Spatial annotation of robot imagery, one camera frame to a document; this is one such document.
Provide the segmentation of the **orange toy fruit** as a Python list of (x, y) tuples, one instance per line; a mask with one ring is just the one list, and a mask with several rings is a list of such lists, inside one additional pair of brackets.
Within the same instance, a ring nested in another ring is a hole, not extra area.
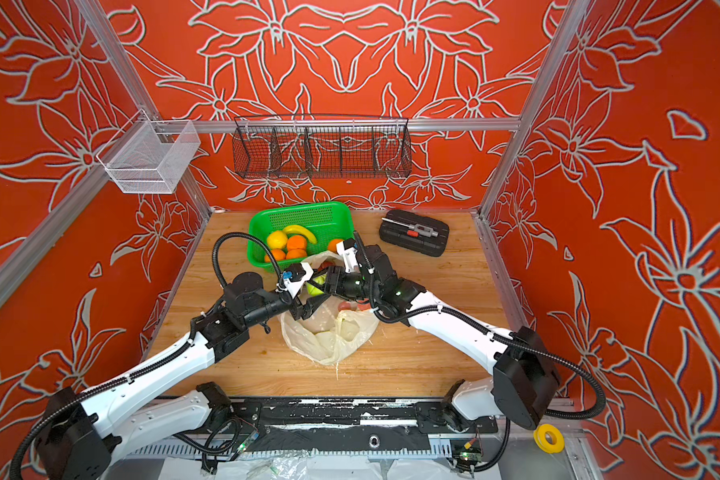
[(271, 249), (270, 254), (266, 253), (264, 255), (264, 261), (267, 263), (270, 263), (272, 259), (275, 259), (277, 262), (281, 262), (287, 258), (287, 254), (282, 249)]

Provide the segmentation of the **translucent printed plastic bag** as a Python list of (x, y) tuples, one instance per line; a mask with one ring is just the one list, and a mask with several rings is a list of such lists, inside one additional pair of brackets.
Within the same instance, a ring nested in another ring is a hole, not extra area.
[(336, 366), (372, 338), (380, 322), (367, 304), (331, 297), (306, 320), (281, 314), (280, 331), (286, 345), (310, 361)]

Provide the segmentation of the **green toy fruit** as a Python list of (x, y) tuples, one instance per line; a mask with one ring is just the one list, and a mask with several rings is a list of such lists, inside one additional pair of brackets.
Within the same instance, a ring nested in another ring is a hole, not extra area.
[(324, 286), (326, 281), (326, 275), (313, 277), (306, 282), (307, 294), (310, 297), (317, 297), (325, 293)]

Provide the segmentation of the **yellow toy lemon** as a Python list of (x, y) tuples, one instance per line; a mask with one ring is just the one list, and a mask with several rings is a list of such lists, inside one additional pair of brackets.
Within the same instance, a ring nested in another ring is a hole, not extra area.
[(266, 244), (271, 250), (285, 250), (288, 244), (288, 235), (282, 230), (276, 230), (267, 236)]

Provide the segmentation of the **orange toy tangerine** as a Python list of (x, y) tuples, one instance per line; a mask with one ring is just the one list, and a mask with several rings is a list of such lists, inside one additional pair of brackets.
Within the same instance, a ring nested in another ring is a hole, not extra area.
[(305, 249), (289, 249), (286, 253), (286, 258), (291, 259), (303, 259), (307, 257), (307, 251)]

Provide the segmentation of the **orange toy bell pepper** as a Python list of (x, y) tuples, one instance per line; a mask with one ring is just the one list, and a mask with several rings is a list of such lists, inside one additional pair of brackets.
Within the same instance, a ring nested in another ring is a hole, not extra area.
[(306, 250), (308, 246), (307, 239), (302, 235), (293, 235), (288, 238), (286, 248), (291, 250)]

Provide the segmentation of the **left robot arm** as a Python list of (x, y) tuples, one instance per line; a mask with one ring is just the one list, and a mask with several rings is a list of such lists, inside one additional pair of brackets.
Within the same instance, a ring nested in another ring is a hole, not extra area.
[(51, 479), (96, 479), (126, 452), (126, 423), (137, 424), (144, 406), (170, 387), (225, 359), (250, 338), (252, 327), (297, 310), (299, 292), (313, 274), (306, 262), (276, 266), (276, 287), (268, 291), (262, 277), (244, 272), (227, 281), (219, 250), (235, 233), (215, 243), (211, 263), (223, 289), (209, 311), (193, 318), (189, 331), (172, 346), (129, 371), (80, 393), (65, 388), (49, 400), (40, 422), (21, 441), (9, 476), (22, 476), (24, 457), (38, 454)]

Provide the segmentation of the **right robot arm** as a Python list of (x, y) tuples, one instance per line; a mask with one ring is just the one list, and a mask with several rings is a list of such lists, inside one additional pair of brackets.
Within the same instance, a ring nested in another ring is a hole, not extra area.
[[(344, 267), (328, 272), (325, 285), (330, 293), (367, 301), (380, 322), (429, 333), (488, 373), (488, 378), (480, 381), (456, 383), (446, 395), (447, 407), (458, 418), (472, 421), (501, 415), (533, 430), (546, 416), (585, 420), (604, 411), (606, 394), (600, 382), (581, 366), (550, 353), (534, 330), (522, 327), (512, 331), (491, 325), (448, 305), (424, 286), (398, 276), (376, 245), (345, 240), (336, 249)], [(592, 388), (592, 406), (579, 411), (552, 408), (562, 384), (560, 367)]]

